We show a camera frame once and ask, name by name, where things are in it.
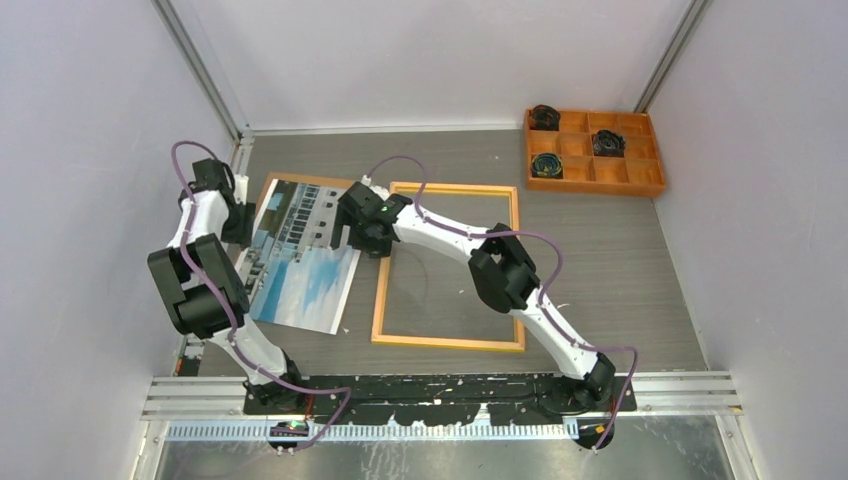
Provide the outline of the orange compartment tray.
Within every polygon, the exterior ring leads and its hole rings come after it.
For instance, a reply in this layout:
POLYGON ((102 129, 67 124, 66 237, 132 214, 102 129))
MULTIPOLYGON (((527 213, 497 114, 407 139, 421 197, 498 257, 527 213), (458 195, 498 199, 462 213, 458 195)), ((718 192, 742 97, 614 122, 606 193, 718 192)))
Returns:
POLYGON ((539 104, 525 110, 523 134, 530 190, 655 199, 667 188, 653 122, 645 113, 539 104))

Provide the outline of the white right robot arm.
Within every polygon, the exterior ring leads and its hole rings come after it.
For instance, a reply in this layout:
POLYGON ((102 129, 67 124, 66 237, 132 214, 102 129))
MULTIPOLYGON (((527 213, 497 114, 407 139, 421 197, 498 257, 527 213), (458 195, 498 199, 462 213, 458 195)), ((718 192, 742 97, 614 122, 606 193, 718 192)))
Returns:
POLYGON ((368 178, 339 198, 332 248, 347 244, 372 258, 385 258, 396 243, 428 248, 465 264, 479 299, 490 309, 517 318, 571 380, 571 397, 596 410, 612 394, 615 366, 588 343, 550 300, 548 284, 521 240, 524 233, 503 223, 484 228, 432 212, 419 197, 373 186, 368 178))

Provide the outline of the aluminium left side rail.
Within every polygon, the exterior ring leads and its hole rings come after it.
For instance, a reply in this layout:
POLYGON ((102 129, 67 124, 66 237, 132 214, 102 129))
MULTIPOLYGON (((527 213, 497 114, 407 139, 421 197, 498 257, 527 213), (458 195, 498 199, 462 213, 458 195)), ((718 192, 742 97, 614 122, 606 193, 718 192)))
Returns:
POLYGON ((208 158, 230 166, 197 140, 178 140, 170 147, 170 162, 180 187, 180 220, 166 247, 171 283, 161 289, 161 294, 173 326, 184 336, 180 354, 184 365, 178 368, 181 375, 199 372, 207 346, 236 345, 235 336, 243 329, 248 313, 244 283, 227 252, 229 247, 240 249, 248 244, 223 243, 214 233, 190 238, 198 206, 190 189, 192 164, 208 158))

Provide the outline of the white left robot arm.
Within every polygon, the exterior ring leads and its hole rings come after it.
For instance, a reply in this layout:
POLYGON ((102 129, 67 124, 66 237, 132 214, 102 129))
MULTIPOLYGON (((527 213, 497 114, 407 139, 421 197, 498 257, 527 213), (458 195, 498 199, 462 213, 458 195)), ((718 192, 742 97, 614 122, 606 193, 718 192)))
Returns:
POLYGON ((296 413, 307 389, 295 363, 251 318, 246 286, 226 252, 228 245, 251 243, 256 206, 244 198, 247 179, 212 158, 192 169, 194 178, 179 197, 177 233, 147 258, 166 312, 180 334, 208 340, 236 362, 249 398, 296 413))

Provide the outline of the brown fibreboard backing board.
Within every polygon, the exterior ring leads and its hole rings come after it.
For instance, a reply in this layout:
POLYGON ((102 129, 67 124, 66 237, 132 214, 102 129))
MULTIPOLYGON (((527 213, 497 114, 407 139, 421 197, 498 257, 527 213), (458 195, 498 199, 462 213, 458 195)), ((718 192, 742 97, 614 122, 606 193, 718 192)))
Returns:
POLYGON ((342 189, 347 189, 354 183, 352 179, 272 172, 265 179, 263 188, 261 189, 260 194, 258 196, 258 202, 264 200, 267 197, 268 192, 272 190, 272 184, 275 181, 291 181, 295 183, 316 184, 320 186, 328 186, 342 189))

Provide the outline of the aluminium rail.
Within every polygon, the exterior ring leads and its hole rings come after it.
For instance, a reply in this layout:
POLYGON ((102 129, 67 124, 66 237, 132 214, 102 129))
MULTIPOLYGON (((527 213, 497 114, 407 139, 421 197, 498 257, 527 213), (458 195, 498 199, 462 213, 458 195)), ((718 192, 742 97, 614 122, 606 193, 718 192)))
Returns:
MULTIPOLYGON (((659 372, 639 374, 628 391, 633 408, 627 417, 707 416, 719 425, 743 409, 725 372, 659 372)), ((247 413, 246 393, 237 377, 158 377, 153 380, 142 418, 157 423, 158 433, 177 441, 275 441, 279 423, 301 421, 296 414, 247 413)), ((605 414, 585 413, 556 420, 493 420, 484 402, 475 402, 462 419, 428 426, 422 419, 404 420, 397 413, 369 424, 339 420, 322 436, 324 442, 575 440, 580 426, 605 414)))
POLYGON ((244 283, 227 252, 229 247, 240 249, 248 244, 223 243, 214 233, 190 238, 198 206, 190 189, 192 164, 208 158, 230 166, 197 140, 178 140, 170 147, 170 162, 180 187, 180 220, 166 247, 171 283, 161 289, 161 294, 173 326, 184 336, 180 354, 184 365, 178 368, 181 375, 199 372, 207 346, 236 345, 235 336, 243 329, 248 313, 244 283))

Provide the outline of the building and sky photo print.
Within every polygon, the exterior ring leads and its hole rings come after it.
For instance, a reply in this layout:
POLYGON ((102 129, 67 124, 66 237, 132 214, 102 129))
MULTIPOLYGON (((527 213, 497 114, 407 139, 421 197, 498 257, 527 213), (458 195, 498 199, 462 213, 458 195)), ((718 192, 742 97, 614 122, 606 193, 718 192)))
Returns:
POLYGON ((275 181, 258 202, 252 243, 237 262, 253 320, 338 332, 360 255, 344 244, 330 246, 337 202, 347 189, 275 181))

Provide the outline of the aluminium front rail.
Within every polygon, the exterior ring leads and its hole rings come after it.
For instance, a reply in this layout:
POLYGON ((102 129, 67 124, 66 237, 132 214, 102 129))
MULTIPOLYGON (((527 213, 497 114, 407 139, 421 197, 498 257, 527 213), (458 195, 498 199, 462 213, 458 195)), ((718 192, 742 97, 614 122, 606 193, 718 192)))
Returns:
MULTIPOLYGON (((639 374, 628 391, 633 408, 627 417, 707 416, 719 425, 743 409, 725 372, 659 372, 639 374)), ((142 418, 157 423, 158 433, 177 441, 275 441, 279 423, 301 421, 296 414, 247 413, 246 393, 237 377, 158 377, 153 380, 142 418)), ((428 426, 422 419, 404 420, 397 413, 369 424, 339 420, 322 436, 324 442, 575 440, 580 426, 605 414, 585 413, 556 420, 493 420, 484 402, 475 402, 462 419, 428 426)))

